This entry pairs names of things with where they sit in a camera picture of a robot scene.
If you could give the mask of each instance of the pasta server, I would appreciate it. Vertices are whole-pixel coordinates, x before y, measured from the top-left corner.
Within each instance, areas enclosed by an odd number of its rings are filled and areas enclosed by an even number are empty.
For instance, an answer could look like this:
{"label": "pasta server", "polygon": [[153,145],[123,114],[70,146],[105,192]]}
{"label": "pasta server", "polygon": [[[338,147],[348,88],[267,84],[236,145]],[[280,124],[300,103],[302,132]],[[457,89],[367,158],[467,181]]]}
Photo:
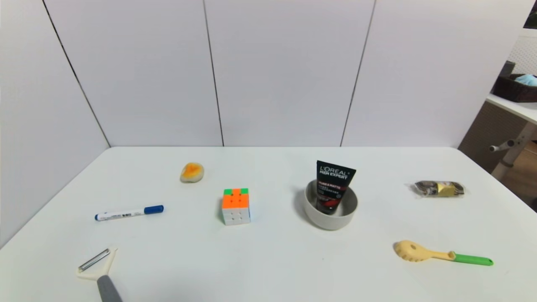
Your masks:
{"label": "pasta server", "polygon": [[469,263],[469,264],[479,264],[479,265],[487,265],[491,266],[494,264],[494,262],[485,257],[477,257],[477,256],[468,256],[468,255],[461,255],[456,254],[454,251],[450,251],[449,253],[442,253],[439,251],[433,251],[428,250],[421,245],[412,242],[410,240],[403,240],[398,242],[395,247],[395,252],[399,257],[401,257],[404,260],[411,261],[411,262],[420,262],[423,260],[427,260],[429,258],[437,258],[437,259],[444,259],[454,262],[461,262],[461,263]]}

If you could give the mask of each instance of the wall panel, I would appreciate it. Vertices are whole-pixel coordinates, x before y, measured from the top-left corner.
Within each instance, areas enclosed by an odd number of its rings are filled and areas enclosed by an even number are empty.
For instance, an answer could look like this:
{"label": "wall panel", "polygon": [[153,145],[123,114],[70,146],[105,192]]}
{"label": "wall panel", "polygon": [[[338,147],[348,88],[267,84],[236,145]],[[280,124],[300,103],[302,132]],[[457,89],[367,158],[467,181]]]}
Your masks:
{"label": "wall panel", "polygon": [[46,0],[112,146],[221,146],[201,0]]}
{"label": "wall panel", "polygon": [[206,0],[226,146],[339,146],[373,0]]}
{"label": "wall panel", "polygon": [[2,0],[0,247],[107,147],[41,0]]}
{"label": "wall panel", "polygon": [[533,3],[377,1],[343,146],[457,147]]}

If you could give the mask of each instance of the l'oreal men expert logo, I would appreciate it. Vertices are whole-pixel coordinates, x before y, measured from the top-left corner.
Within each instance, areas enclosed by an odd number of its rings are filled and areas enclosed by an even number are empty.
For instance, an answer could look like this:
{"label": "l'oreal men expert logo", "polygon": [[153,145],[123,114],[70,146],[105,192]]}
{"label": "l'oreal men expert logo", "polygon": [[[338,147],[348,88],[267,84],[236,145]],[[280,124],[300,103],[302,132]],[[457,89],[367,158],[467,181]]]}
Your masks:
{"label": "l'oreal men expert logo", "polygon": [[339,177],[341,179],[347,179],[349,177],[349,172],[345,172],[345,171],[330,168],[330,167],[323,167],[323,166],[321,166],[319,173],[329,175],[329,176]]}

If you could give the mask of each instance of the basket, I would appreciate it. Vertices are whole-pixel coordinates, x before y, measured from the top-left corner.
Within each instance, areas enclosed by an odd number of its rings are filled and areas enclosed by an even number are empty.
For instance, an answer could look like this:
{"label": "basket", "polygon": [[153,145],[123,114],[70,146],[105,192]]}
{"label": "basket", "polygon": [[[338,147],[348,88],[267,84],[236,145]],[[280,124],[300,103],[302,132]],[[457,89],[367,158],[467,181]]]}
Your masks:
{"label": "basket", "polygon": [[537,102],[537,86],[524,85],[514,80],[522,75],[499,76],[493,94],[517,103]]}

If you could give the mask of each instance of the black tube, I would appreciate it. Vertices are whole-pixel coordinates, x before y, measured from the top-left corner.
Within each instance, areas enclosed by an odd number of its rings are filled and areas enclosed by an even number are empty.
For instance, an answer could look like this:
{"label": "black tube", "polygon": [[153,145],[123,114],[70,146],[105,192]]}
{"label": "black tube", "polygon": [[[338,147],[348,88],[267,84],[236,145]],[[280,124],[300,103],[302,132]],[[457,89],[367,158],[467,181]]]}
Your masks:
{"label": "black tube", "polygon": [[336,212],[356,170],[317,161],[317,209],[332,215]]}

